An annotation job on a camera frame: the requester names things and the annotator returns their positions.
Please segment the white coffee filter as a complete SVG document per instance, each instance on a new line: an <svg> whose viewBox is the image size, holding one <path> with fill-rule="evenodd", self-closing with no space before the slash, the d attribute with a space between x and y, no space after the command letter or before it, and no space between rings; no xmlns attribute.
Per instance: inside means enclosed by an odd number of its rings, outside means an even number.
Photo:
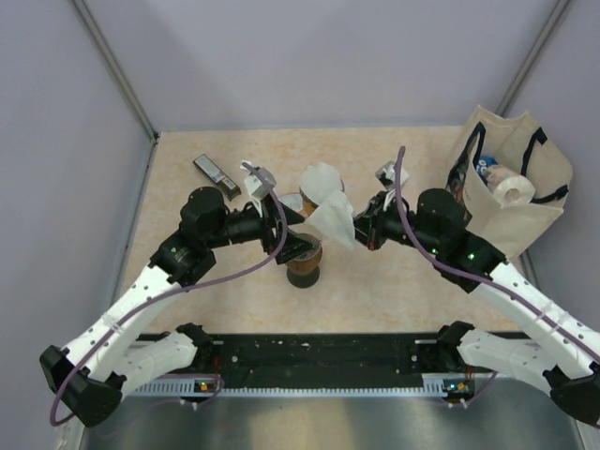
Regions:
<svg viewBox="0 0 600 450"><path fill-rule="evenodd" d="M331 194L344 191L345 187L339 171L320 162L307 167L301 176L299 189L308 201L321 205Z"/></svg>
<svg viewBox="0 0 600 450"><path fill-rule="evenodd" d="M323 237L348 250L354 248L353 207L342 191L334 191L307 218L307 224Z"/></svg>

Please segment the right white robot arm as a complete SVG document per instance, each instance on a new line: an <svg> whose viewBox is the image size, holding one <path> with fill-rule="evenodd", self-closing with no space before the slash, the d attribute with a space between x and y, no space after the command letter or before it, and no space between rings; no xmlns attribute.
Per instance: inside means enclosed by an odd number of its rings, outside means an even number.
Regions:
<svg viewBox="0 0 600 450"><path fill-rule="evenodd" d="M567 415L599 425L599 334L540 292L487 240L466 230L462 208L442 188L422 192L415 211L383 191L353 219L370 250L391 240L416 248L450 283L509 318L528 341L511 343L473 325L443 331L440 364L488 368L527 383Z"/></svg>

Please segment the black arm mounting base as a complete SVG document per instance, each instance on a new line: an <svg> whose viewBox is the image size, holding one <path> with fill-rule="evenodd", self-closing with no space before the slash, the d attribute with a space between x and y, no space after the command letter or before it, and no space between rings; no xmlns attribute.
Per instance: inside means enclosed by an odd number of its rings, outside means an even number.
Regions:
<svg viewBox="0 0 600 450"><path fill-rule="evenodd" d="M435 333L213 334L175 374L217 374L228 389L420 387L424 374L465 373Z"/></svg>

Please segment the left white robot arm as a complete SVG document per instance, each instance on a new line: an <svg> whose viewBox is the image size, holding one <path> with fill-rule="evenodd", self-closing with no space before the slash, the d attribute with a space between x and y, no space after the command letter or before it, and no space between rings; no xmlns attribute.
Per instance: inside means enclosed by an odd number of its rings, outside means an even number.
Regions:
<svg viewBox="0 0 600 450"><path fill-rule="evenodd" d="M290 229L304 220L273 191L241 210L229 209L215 187L192 191L177 230L159 245L128 290L81 335L63 347L49 346L39 357L54 394L51 426L78 418L95 427L138 386L179 368L207 369L213 351L196 325L180 326L173 336L153 344L148 357L135 358L128 348L176 296L246 277L270 262L284 264L309 250L309 241ZM264 260L204 280L217 263L215 249L252 241L261 243Z"/></svg>

